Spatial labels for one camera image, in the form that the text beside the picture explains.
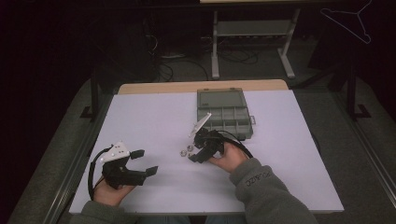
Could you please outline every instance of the wire hanger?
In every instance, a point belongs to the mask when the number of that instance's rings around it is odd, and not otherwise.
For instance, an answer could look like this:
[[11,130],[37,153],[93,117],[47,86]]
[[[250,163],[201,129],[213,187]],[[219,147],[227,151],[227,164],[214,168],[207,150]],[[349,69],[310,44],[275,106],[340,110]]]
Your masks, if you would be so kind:
[[[320,13],[324,15],[325,17],[329,18],[330,20],[334,21],[335,23],[339,24],[340,26],[344,27],[347,29],[350,33],[352,33],[354,36],[356,36],[358,39],[363,41],[365,44],[369,44],[371,42],[371,37],[367,35],[366,29],[364,28],[364,24],[361,21],[361,12],[367,8],[370,4],[372,4],[373,0],[370,0],[368,4],[366,4],[361,10],[357,12],[347,12],[347,11],[337,11],[337,10],[330,10],[328,8],[323,8]],[[344,25],[341,21],[337,21],[332,15],[336,14],[346,14],[346,15],[351,15],[351,16],[356,16],[356,18],[359,20],[359,24],[361,29],[363,30],[363,36],[357,35],[355,32],[351,31],[349,28],[347,28],[346,25]]]

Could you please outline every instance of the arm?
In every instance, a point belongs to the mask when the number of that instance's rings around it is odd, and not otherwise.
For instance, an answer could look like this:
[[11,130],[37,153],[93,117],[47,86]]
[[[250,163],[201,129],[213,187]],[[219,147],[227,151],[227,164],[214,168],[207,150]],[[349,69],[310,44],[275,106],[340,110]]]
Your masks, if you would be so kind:
[[111,188],[104,179],[99,180],[95,187],[93,201],[84,205],[81,214],[74,215],[71,224],[108,224],[108,223],[134,223],[119,208],[122,199],[134,186],[124,186],[119,189]]
[[224,144],[224,155],[209,161],[231,173],[236,198],[245,204],[247,223],[317,223],[271,167],[262,166],[257,159],[248,159],[234,145]]

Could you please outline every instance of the gray plastic organizer box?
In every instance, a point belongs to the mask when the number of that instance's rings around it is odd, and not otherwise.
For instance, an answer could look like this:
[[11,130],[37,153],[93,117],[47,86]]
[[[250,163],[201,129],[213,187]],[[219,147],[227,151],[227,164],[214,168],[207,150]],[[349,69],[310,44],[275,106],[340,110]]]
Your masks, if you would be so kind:
[[204,128],[209,131],[226,131],[245,140],[251,138],[251,127],[245,95],[240,88],[204,89],[197,91],[197,120],[212,113]]

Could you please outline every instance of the hand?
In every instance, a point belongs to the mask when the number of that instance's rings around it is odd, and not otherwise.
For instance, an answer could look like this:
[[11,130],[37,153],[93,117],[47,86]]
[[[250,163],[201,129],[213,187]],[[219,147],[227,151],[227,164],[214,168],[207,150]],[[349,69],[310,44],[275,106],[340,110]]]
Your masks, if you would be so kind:
[[111,206],[119,206],[122,199],[131,192],[135,186],[119,186],[118,189],[110,187],[106,180],[101,177],[96,184],[93,200]]
[[248,156],[239,147],[231,143],[224,143],[224,154],[221,158],[210,158],[209,161],[219,168],[232,173],[242,162],[248,160]]

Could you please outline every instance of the white board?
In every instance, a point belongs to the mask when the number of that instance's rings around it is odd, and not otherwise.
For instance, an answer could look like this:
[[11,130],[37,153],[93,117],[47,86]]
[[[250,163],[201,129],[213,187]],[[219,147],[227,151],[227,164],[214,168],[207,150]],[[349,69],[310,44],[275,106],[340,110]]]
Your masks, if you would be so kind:
[[[251,139],[244,142],[262,164],[270,165],[291,194],[313,212],[343,211],[332,181],[318,154],[292,91],[244,91],[251,116]],[[128,169],[159,166],[144,186],[134,189],[120,205],[138,215],[193,215],[244,212],[234,196],[229,175],[209,162],[194,163],[180,151],[192,144],[196,93],[116,95],[106,115],[90,161],[104,148],[122,141],[130,151],[145,149]],[[89,164],[70,212],[80,213],[90,199]],[[102,167],[97,162],[94,182]]]

